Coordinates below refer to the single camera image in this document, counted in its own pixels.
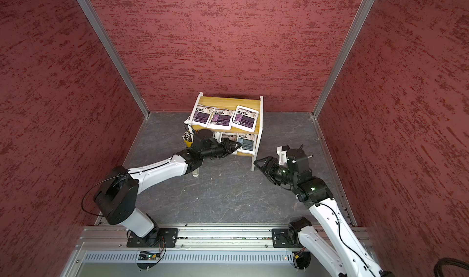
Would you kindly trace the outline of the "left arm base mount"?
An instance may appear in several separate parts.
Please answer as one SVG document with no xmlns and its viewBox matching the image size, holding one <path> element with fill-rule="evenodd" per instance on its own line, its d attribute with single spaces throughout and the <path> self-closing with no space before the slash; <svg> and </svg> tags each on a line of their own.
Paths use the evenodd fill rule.
<svg viewBox="0 0 469 277">
<path fill-rule="evenodd" d="M 174 248 L 178 232 L 177 228 L 159 228 L 145 237 L 139 237 L 133 231 L 128 231 L 127 248 Z"/>
</svg>

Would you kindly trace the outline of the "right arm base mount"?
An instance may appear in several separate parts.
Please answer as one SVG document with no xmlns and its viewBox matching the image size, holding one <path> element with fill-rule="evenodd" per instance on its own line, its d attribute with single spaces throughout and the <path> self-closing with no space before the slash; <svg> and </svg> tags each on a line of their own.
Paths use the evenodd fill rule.
<svg viewBox="0 0 469 277">
<path fill-rule="evenodd" d="M 303 247 L 300 244 L 298 232 L 293 228 L 272 229 L 271 233 L 274 248 L 293 248 L 299 250 Z"/>
</svg>

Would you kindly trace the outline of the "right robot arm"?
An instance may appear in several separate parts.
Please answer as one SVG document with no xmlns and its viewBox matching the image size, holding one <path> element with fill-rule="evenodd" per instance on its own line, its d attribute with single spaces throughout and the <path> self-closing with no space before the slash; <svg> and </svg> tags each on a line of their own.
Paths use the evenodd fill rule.
<svg viewBox="0 0 469 277">
<path fill-rule="evenodd" d="M 324 240 L 309 220 L 289 223 L 288 238 L 312 254 L 332 277 L 391 277 L 366 251 L 340 212 L 327 184 L 313 175 L 302 148 L 281 146 L 277 157 L 258 159 L 254 165 L 276 186 L 294 193 L 326 233 Z"/>
</svg>

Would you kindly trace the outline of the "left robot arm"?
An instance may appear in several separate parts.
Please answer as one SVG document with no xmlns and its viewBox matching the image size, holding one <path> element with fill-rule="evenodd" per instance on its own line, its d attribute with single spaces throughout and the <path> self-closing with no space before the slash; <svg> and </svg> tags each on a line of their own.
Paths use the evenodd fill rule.
<svg viewBox="0 0 469 277">
<path fill-rule="evenodd" d="M 94 203 L 110 225 L 122 225 L 144 246 L 157 247 L 164 237 L 156 222 L 136 207 L 138 196 L 168 179 L 192 173 L 205 159 L 222 159 L 241 146 L 229 138 L 216 140 L 209 129 L 199 130 L 190 147 L 173 153 L 168 159 L 143 167 L 114 168 L 110 177 L 97 184 L 99 189 L 93 197 Z"/>
</svg>

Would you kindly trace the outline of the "purple coffee bag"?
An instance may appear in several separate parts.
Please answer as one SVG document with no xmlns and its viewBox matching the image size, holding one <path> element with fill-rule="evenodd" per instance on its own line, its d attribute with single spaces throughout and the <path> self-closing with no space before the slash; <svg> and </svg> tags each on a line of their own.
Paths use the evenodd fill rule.
<svg viewBox="0 0 469 277">
<path fill-rule="evenodd" d="M 249 107 L 237 106 L 230 125 L 246 132 L 254 132 L 259 117 L 259 111 Z"/>
<path fill-rule="evenodd" d="M 186 120 L 187 124 L 197 125 L 206 128 L 210 122 L 210 118 L 215 111 L 215 107 L 203 106 L 198 104 L 195 108 L 194 115 Z"/>
<path fill-rule="evenodd" d="M 229 130 L 231 128 L 233 115 L 234 110 L 215 108 L 208 122 L 208 128 L 216 130 Z"/>
</svg>

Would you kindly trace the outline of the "wooden two-tier shelf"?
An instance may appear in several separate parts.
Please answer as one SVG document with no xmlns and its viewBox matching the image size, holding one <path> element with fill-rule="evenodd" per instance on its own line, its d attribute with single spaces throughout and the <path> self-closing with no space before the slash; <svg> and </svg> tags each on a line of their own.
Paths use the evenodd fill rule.
<svg viewBox="0 0 469 277">
<path fill-rule="evenodd" d="M 248 156 L 251 158 L 252 163 L 251 163 L 251 170 L 254 170 L 254 162 L 257 159 L 258 156 L 258 151 L 260 148 L 260 141 L 261 137 L 263 134 L 263 117 L 264 117 L 264 97 L 260 96 L 258 100 L 255 99 L 238 99 L 238 98 L 227 98 L 227 97 L 211 97 L 211 96 L 205 96 L 202 92 L 199 93 L 197 100 L 194 104 L 194 107 L 192 109 L 192 112 L 189 117 L 192 118 L 195 112 L 195 108 L 197 107 L 198 104 L 201 104 L 203 106 L 209 106 L 209 107 L 215 107 L 215 108 L 224 108 L 224 109 L 229 109 L 229 110 L 236 110 L 237 106 L 244 106 L 244 107 L 249 107 L 254 110 L 259 111 L 259 117 L 256 123 L 256 129 L 254 132 L 246 132 L 237 128 L 231 128 L 229 130 L 216 130 L 216 129 L 209 129 L 208 127 L 203 128 L 201 126 L 197 125 L 190 125 L 187 124 L 186 121 L 184 122 L 185 124 L 190 126 L 190 130 L 197 131 L 201 129 L 209 129 L 214 132 L 214 137 L 217 140 L 221 140 L 221 134 L 223 132 L 225 133 L 236 133 L 236 134 L 255 134 L 257 135 L 257 140 L 256 140 L 256 148 L 255 148 L 255 155 L 251 154 L 244 154 L 241 152 L 236 152 L 235 154 L 238 156 Z"/>
</svg>

